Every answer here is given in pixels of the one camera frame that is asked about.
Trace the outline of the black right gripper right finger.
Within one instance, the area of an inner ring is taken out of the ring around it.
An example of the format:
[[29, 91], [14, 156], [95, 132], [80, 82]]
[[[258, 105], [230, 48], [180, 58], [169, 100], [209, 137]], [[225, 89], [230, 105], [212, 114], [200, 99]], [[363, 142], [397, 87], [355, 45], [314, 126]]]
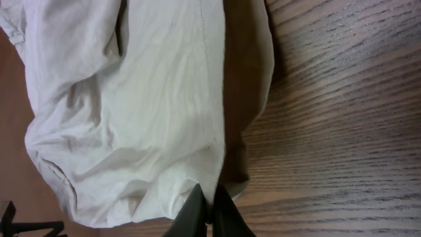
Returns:
[[214, 197], [212, 235], [214, 237], [256, 237], [222, 185], [218, 185]]

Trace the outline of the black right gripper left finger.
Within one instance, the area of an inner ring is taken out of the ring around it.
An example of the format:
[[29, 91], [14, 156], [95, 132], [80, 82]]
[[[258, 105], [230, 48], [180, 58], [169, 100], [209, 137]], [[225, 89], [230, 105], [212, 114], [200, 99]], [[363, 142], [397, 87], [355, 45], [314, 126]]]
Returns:
[[196, 184], [164, 237], [206, 237], [206, 218], [206, 200]]

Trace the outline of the beige cargo shorts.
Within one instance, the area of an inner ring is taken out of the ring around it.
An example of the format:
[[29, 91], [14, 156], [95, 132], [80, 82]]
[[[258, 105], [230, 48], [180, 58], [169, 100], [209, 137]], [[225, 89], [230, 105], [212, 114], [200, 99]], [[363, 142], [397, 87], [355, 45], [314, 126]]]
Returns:
[[242, 132], [266, 106], [264, 1], [2, 1], [34, 119], [26, 151], [92, 228], [174, 219], [192, 189], [248, 183]]

